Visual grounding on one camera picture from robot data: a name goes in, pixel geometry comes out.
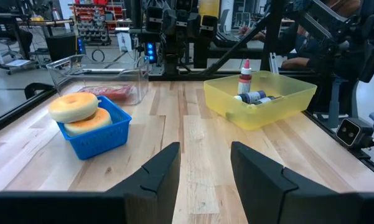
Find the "transparent bin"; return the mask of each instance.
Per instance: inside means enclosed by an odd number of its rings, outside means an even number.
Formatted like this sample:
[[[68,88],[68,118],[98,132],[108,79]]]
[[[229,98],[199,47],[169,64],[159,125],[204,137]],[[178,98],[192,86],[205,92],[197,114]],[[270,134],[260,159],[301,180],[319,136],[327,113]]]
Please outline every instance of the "transparent bin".
[[[311,83],[283,75],[254,72],[250,91],[264,90],[267,96],[282,97],[260,105],[249,105],[234,98],[238,94],[238,82],[238,75],[205,81],[206,105],[247,130],[306,110],[317,89]]]
[[[98,95],[107,96],[118,105],[135,105],[148,91],[150,66],[146,57],[124,63],[95,62],[86,55],[74,55],[48,64],[47,69],[61,96],[101,86],[107,91]],[[122,91],[121,97],[116,89]]]

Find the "wooden table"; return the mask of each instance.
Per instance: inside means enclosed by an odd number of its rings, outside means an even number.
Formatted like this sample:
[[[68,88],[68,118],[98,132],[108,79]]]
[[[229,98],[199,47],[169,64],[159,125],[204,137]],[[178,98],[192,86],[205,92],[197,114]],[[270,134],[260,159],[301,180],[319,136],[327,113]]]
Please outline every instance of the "wooden table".
[[[43,29],[44,35],[46,37],[53,36],[52,34],[52,26],[57,26],[59,24],[70,24],[71,31],[73,32],[72,26],[73,26],[73,19],[62,19],[59,21],[18,21],[18,24],[20,26],[41,26],[46,27],[48,31],[48,35],[45,33],[45,29]]]
[[[18,21],[20,26],[55,26],[59,24],[73,23],[72,19],[63,19],[59,21]]]
[[[233,180],[232,141],[256,149],[338,192],[374,191],[374,173],[299,113],[245,131],[205,105],[202,82],[151,82],[143,101],[123,106],[129,139],[80,161],[47,114],[53,97],[0,131],[0,190],[104,191],[171,142],[181,142],[174,223],[246,223]]]

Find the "gray floor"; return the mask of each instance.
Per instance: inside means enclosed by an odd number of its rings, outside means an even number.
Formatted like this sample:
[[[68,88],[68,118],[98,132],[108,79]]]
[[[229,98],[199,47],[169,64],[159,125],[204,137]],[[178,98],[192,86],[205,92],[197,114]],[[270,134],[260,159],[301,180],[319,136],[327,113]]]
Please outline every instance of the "gray floor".
[[[32,51],[34,49],[45,47],[44,36],[41,28],[33,28],[30,30],[34,34]],[[63,29],[54,30],[54,34],[61,34],[65,31]],[[18,46],[13,45],[11,49],[17,50]],[[105,53],[105,61],[112,62],[114,59],[120,56],[118,43],[115,38],[113,38],[113,43],[111,46],[88,46],[87,54],[91,55],[93,50],[101,49]],[[6,46],[0,44],[0,51],[6,50]],[[190,44],[190,55],[193,55],[193,45]],[[118,61],[119,62],[132,62],[134,58],[133,54],[124,54]],[[10,57],[5,57],[5,61],[11,61]],[[44,62],[44,57],[39,57],[41,63]],[[208,65],[216,62],[217,59],[208,59]],[[229,60],[223,68],[240,68],[245,62],[240,59]],[[250,65],[253,70],[259,70],[260,60],[251,60]],[[25,96],[23,91],[20,89],[25,88],[28,84],[32,82],[41,82],[52,84],[51,77],[45,68],[40,69],[28,69],[28,70],[16,70],[13,74],[6,75],[3,70],[0,70],[0,115],[5,112],[15,108],[21,103],[25,102]],[[368,117],[371,112],[374,111],[374,77],[370,83],[360,82],[357,90],[357,103],[358,103],[358,114],[359,117],[364,119],[366,122],[373,124],[373,121]]]

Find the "yellow container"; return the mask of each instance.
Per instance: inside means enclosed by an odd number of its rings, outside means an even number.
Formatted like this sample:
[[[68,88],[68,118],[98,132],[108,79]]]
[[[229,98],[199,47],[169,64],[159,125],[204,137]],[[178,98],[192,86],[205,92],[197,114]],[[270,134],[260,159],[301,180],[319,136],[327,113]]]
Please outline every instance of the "yellow container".
[[[243,129],[252,130],[307,109],[317,86],[267,71],[253,72],[250,91],[264,90],[267,96],[282,96],[249,105],[234,98],[239,76],[205,81],[206,105]]]

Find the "donut toy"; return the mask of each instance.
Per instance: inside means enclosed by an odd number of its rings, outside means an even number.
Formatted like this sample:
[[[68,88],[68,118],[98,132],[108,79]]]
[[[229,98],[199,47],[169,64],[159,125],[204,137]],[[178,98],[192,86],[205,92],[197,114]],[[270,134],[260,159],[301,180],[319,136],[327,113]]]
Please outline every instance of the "donut toy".
[[[49,114],[56,122],[71,123],[88,118],[98,108],[98,99],[92,93],[72,93],[55,99],[49,105]]]
[[[112,120],[109,112],[107,112],[106,109],[98,108],[96,112],[88,118],[63,124],[63,126],[69,136],[76,136],[110,124],[112,124]]]

